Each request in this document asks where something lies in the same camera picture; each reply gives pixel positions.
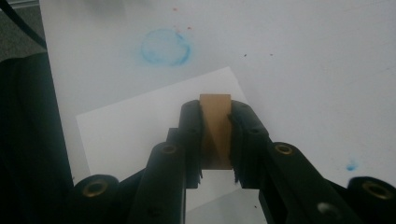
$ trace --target blue speck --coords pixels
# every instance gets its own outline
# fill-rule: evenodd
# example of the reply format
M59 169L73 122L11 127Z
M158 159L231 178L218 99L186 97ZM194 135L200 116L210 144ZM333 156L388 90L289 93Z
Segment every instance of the blue speck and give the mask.
M346 166L346 169L348 171L354 171L358 168L358 164L354 160L350 160L349 164Z
M178 66L190 58L191 46L177 32L160 29L146 35L141 46L141 54L151 64Z

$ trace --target white table surface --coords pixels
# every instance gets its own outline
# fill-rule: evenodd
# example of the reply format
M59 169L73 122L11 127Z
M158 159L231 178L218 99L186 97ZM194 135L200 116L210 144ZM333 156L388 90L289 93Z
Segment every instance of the white table surface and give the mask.
M229 66L274 141L297 146L342 186L358 175L396 186L396 1L40 6L76 181L91 174L76 116ZM175 34L181 49L148 59L142 45L151 48L152 32Z

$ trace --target blue circle stain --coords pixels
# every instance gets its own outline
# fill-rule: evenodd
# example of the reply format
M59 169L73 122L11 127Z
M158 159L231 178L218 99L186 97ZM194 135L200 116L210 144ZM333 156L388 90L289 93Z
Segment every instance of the blue circle stain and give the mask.
M358 164L355 162L355 161L353 161L353 160L350 160L349 161L349 164L346 166L346 169L348 170L348 171L354 171L354 170L356 170L357 168L358 168Z
M141 54L151 64L177 66L186 63L190 58L191 46L177 32L161 29L146 35Z

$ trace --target black cable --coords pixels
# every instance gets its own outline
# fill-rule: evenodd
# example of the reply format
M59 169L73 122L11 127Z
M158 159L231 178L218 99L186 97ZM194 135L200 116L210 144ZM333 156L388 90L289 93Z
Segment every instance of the black cable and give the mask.
M18 26L20 29L26 33L30 38L32 38L39 46L43 49L47 49L46 41L41 38L24 20L18 16L14 9L9 5L7 0L0 0L0 8L6 13L6 15Z

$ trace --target screw hole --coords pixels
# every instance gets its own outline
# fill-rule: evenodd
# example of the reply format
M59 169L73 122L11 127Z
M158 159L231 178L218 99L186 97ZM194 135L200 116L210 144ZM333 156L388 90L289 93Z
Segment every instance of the screw hole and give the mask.
M258 133L260 133L260 130L259 129L250 129L249 132L253 133L253 134L258 134Z
M340 210L330 203L318 203L318 210L325 217L335 220L342 218Z
M92 198L103 194L108 187L108 183L104 179L93 180L88 183L82 190L85 197Z
M275 149L277 152L284 154L284 155L290 155L293 153L293 149L291 147L287 147L285 145L276 145Z
M174 146L165 146L161 149L161 152L164 154L173 154L176 152L176 150L177 148Z
M379 184L376 184L375 182L372 181L366 181L362 184L362 187L369 192L371 195L375 196L376 198L382 199L382 200L388 200L393 198L392 192L390 192L388 189L382 187Z

